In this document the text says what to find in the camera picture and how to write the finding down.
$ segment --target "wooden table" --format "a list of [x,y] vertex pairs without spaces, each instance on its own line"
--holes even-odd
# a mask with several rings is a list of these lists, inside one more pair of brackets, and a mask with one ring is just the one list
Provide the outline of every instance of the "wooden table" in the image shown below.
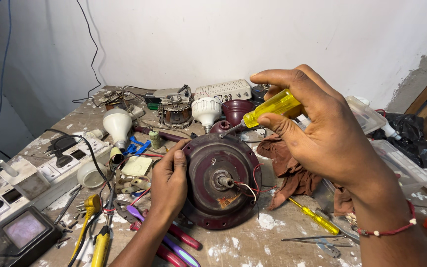
[[[105,86],[98,93],[94,95],[95,102],[98,103],[98,99],[103,96],[103,92],[107,90],[120,90],[120,87]],[[142,90],[131,89],[134,93],[144,93]],[[149,110],[141,102],[135,102],[136,105],[142,107],[145,111],[145,115],[141,118],[142,120],[157,125],[158,118],[156,117],[157,111]],[[74,132],[80,132],[84,130],[94,130],[102,128],[102,118],[104,115],[104,107],[96,107],[91,100],[85,101],[77,107],[73,112],[70,112],[67,116],[62,118],[52,128],[63,130],[69,134]],[[191,124],[187,129],[184,129],[186,133],[192,132],[197,135],[204,133],[202,125],[200,123]],[[179,135],[181,133],[175,131],[166,130],[166,132]],[[261,140],[263,138],[260,133],[263,131],[248,131],[244,133],[247,140]],[[46,162],[50,158],[42,154],[47,149],[47,145],[50,140],[60,136],[53,132],[45,132],[39,138],[31,142],[25,149],[23,149],[16,157],[14,157],[9,163],[27,159],[33,165],[39,166]],[[135,133],[135,137],[138,141],[145,142],[146,138],[140,134]],[[110,136],[104,139],[105,141],[112,141]],[[174,145],[173,142],[165,142],[167,148]],[[253,151],[256,152],[258,143],[248,144]],[[265,165],[261,167],[263,173],[263,185],[281,185],[282,179],[276,178],[274,175],[271,160],[261,157],[258,159]],[[5,185],[3,179],[0,178],[0,187]],[[100,188],[95,190],[83,189],[77,195],[74,203],[83,201],[88,196],[98,193]],[[341,256],[339,258],[332,258],[323,252],[318,246],[313,244],[303,244],[296,242],[281,242],[282,238],[294,238],[294,237],[307,237],[307,236],[318,236],[327,235],[328,232],[319,227],[314,223],[311,218],[307,217],[292,203],[285,203],[279,208],[268,211],[267,207],[271,201],[271,196],[274,190],[262,193],[258,200],[258,207],[251,213],[251,217],[245,223],[240,226],[227,229],[227,230],[207,230],[197,225],[192,224],[186,218],[181,215],[175,220],[186,233],[190,234],[195,239],[199,240],[203,247],[200,251],[195,251],[191,247],[177,242],[187,252],[193,255],[202,266],[241,266],[241,267],[265,267],[265,266],[290,266],[290,267],[305,267],[305,266],[342,266],[342,267],[357,267],[361,266],[360,257],[360,246],[357,246],[352,241],[339,239],[339,242],[347,242],[353,245],[353,247],[340,247]],[[104,198],[108,197],[108,190],[102,193]],[[147,209],[150,207],[150,195],[143,197],[138,203],[140,209]],[[413,204],[420,206],[427,206],[427,190],[425,188],[420,189],[407,196]],[[118,199],[132,200],[129,195],[119,195]],[[312,210],[318,208],[317,202],[307,196],[298,196],[298,201],[310,207]],[[47,207],[43,213],[53,221],[59,214],[68,200],[68,195],[60,197],[57,201]],[[416,208],[418,225],[422,228],[421,224],[427,217],[427,208]],[[63,217],[63,221],[66,224],[74,222],[73,216],[77,214],[75,205],[72,204],[67,213]],[[346,229],[350,229],[347,222],[341,221],[338,218],[334,219],[335,222],[340,224]],[[91,266],[93,246],[92,239],[96,235],[100,228],[105,222],[105,215],[102,214],[97,221],[98,223],[91,232],[90,240],[85,242],[82,252],[79,255],[80,261],[74,266],[89,267]],[[65,242],[60,249],[52,247],[47,251],[38,261],[32,266],[41,267],[55,267],[55,266],[66,266],[69,262],[70,256],[74,250],[75,243],[78,235],[80,234],[80,228],[82,224],[79,223],[74,227],[74,232],[64,234],[67,237],[71,237]],[[109,256],[107,260],[107,266],[115,259],[115,257],[123,250],[125,245],[135,235],[135,232],[129,230],[129,223],[121,218],[118,214],[113,216],[112,220],[111,235],[112,241],[109,249]],[[153,266],[172,266],[169,263],[155,258]]]

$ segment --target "fingernail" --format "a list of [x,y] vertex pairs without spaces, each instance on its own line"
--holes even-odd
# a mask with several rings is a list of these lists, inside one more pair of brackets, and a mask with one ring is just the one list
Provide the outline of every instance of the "fingernail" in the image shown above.
[[176,159],[180,159],[180,158],[182,158],[184,156],[184,152],[182,152],[182,150],[177,150],[174,153],[174,156],[175,156]]
[[262,117],[262,116],[260,116],[259,118],[258,118],[258,123],[259,124],[261,124],[261,125],[263,125],[263,126],[266,126],[266,127],[268,127],[268,126],[270,126],[270,124],[271,124],[271,121],[270,121],[270,119],[269,118],[267,118],[267,117]]

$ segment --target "person's left hand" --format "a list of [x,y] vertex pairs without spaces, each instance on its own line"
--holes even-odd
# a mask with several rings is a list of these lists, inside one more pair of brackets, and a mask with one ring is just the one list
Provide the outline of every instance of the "person's left hand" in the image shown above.
[[181,149],[190,141],[179,141],[153,170],[149,214],[161,216],[169,223],[175,219],[186,202],[187,159]]

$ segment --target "purple pliers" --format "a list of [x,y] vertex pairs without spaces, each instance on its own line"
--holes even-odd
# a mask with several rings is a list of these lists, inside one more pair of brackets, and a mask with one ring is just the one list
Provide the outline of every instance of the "purple pliers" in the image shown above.
[[[132,215],[136,218],[138,218],[141,222],[144,222],[144,217],[139,213],[138,209],[136,207],[132,206],[131,203],[123,200],[114,200],[113,205],[116,208],[116,211],[125,218],[128,222],[131,222],[128,220],[127,212],[129,215]],[[162,241],[169,246],[181,259],[183,259],[187,264],[189,264],[192,267],[200,267],[200,264],[197,262],[197,260],[190,255],[187,251],[185,251],[180,246],[177,246],[174,242],[172,242],[167,236],[164,236]]]

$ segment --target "red thread bracelet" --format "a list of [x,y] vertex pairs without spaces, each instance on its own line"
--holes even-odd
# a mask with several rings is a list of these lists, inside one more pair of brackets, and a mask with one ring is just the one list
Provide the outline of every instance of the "red thread bracelet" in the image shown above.
[[375,235],[375,236],[388,236],[388,235],[394,235],[396,233],[402,232],[408,228],[410,228],[413,225],[416,225],[416,215],[415,215],[415,206],[413,206],[413,204],[409,201],[406,200],[408,202],[408,206],[409,206],[409,210],[411,211],[411,215],[412,215],[412,219],[409,220],[409,224],[406,226],[401,227],[400,229],[394,230],[394,231],[385,231],[385,232],[378,232],[378,231],[367,231],[364,230],[362,228],[358,228],[357,232],[363,236],[368,236],[368,235]]

